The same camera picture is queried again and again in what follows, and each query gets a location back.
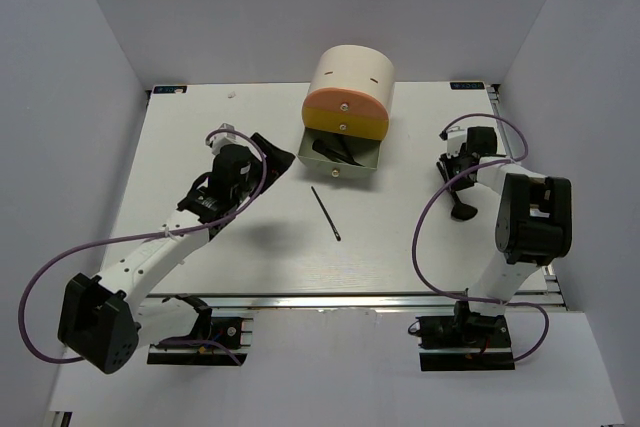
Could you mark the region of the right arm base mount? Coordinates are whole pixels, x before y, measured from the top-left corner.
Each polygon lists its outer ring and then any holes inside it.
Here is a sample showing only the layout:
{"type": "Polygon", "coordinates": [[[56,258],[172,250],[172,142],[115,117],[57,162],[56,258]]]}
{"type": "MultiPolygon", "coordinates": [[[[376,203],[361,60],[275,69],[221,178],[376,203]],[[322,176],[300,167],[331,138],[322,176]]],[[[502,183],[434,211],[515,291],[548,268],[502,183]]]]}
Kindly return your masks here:
{"type": "Polygon", "coordinates": [[[504,316],[492,325],[462,325],[455,316],[417,317],[407,333],[418,340],[422,372],[480,372],[515,369],[504,316]]]}

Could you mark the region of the yellow organizer drawer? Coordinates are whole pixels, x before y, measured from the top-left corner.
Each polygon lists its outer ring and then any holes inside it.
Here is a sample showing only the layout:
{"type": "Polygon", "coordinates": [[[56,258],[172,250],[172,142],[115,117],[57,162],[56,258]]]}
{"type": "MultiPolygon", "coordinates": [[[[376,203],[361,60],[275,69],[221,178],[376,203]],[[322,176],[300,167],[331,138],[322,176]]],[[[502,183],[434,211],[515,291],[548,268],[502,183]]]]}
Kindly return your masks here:
{"type": "Polygon", "coordinates": [[[314,108],[303,108],[302,120],[309,129],[375,141],[382,141],[389,128],[389,120],[314,108]]]}

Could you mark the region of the slim black makeup brush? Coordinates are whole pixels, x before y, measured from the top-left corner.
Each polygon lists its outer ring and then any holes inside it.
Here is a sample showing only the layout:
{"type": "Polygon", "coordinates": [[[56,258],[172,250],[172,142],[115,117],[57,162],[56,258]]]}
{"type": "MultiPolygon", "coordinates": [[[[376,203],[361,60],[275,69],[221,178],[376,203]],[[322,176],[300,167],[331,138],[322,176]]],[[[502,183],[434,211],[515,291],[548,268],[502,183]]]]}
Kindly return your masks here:
{"type": "Polygon", "coordinates": [[[365,154],[367,150],[360,143],[359,139],[346,135],[339,135],[338,142],[344,152],[346,163],[358,167],[365,166],[365,154]]]}

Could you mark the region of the grey green organizer drawer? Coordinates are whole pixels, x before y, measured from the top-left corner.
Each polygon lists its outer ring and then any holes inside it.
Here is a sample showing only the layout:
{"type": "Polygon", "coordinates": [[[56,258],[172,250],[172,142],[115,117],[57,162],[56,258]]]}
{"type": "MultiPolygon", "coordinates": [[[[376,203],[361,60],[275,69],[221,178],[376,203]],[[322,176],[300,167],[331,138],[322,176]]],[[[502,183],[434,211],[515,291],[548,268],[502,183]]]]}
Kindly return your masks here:
{"type": "Polygon", "coordinates": [[[305,180],[364,182],[378,171],[382,142],[305,128],[297,159],[305,180]]]}

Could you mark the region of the cream cylindrical makeup organizer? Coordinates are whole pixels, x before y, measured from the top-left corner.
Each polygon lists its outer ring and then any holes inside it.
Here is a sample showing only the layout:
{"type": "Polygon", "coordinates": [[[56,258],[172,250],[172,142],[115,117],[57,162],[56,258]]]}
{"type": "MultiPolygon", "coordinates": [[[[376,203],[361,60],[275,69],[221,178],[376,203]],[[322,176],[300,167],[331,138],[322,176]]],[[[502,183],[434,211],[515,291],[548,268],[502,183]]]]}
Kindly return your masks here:
{"type": "Polygon", "coordinates": [[[365,46],[338,45],[320,57],[308,94],[323,89],[359,92],[390,113],[394,87],[395,68],[386,55],[365,46]]]}

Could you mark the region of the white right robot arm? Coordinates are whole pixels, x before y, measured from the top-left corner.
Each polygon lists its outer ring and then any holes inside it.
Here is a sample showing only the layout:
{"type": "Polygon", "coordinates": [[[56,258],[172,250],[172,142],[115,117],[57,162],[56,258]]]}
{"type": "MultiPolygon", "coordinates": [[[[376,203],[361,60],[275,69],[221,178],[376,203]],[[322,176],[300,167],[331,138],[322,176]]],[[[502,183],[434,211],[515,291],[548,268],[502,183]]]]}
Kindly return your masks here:
{"type": "Polygon", "coordinates": [[[468,311],[451,321],[453,337],[472,346],[488,332],[486,318],[504,314],[522,284],[568,254],[572,243],[572,184],[522,167],[498,153],[492,127],[455,128],[440,134],[446,152],[437,165],[455,193],[480,184],[499,195],[496,253],[465,291],[468,311]]]}

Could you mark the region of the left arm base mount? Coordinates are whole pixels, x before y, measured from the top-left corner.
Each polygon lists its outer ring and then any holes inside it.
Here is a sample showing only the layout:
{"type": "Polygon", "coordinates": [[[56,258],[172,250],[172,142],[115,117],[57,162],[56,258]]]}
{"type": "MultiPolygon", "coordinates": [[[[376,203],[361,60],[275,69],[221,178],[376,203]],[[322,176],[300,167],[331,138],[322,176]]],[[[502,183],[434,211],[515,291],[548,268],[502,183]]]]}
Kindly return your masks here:
{"type": "Polygon", "coordinates": [[[197,314],[190,332],[169,337],[152,345],[147,355],[148,365],[241,367],[251,345],[250,318],[217,316],[204,300],[192,295],[176,295],[162,300],[178,300],[197,314]]]}

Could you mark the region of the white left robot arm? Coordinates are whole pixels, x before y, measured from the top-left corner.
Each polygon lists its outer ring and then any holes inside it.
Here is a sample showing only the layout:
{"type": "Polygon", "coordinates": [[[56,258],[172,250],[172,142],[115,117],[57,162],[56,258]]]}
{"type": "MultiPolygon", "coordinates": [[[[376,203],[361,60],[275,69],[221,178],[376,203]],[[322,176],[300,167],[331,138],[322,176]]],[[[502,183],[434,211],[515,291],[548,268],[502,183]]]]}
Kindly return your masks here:
{"type": "Polygon", "coordinates": [[[227,348],[204,300],[174,294],[154,303],[147,296],[293,164],[294,154],[259,133],[248,141],[243,146],[233,137],[209,138],[211,169],[196,178],[158,237],[93,277],[78,274],[68,282],[58,327],[63,344],[105,374],[122,368],[141,347],[227,348]]]}

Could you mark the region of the black fan makeup brush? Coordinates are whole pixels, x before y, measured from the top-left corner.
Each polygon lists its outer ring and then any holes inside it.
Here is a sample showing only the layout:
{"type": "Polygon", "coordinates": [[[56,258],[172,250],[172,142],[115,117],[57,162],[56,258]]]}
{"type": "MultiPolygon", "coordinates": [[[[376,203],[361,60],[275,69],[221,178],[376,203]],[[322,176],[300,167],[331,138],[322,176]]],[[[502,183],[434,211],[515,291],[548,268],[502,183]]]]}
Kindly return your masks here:
{"type": "Polygon", "coordinates": [[[450,215],[454,220],[464,222],[473,219],[477,215],[478,210],[474,206],[464,203],[457,192],[449,191],[449,194],[453,200],[450,215]]]}

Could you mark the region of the orange organizer drawer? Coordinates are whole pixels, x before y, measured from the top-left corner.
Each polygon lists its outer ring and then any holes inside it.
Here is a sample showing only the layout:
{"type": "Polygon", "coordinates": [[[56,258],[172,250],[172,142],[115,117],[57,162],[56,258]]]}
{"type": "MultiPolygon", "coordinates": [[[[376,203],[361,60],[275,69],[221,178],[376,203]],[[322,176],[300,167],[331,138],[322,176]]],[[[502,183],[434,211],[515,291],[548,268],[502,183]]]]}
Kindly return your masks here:
{"type": "Polygon", "coordinates": [[[314,90],[303,102],[303,110],[309,109],[346,113],[376,120],[389,119],[387,108],[381,101],[357,90],[333,87],[314,90]]]}

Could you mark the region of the black powder brush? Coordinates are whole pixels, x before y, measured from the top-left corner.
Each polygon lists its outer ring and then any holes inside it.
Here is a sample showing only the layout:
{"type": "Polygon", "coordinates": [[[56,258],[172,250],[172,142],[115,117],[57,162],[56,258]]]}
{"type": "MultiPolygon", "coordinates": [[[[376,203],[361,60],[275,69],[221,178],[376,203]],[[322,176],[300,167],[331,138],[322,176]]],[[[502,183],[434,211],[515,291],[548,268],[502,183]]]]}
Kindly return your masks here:
{"type": "Polygon", "coordinates": [[[355,159],[347,154],[342,154],[329,147],[322,139],[316,139],[312,143],[312,150],[333,162],[345,163],[348,165],[359,166],[355,159]]]}

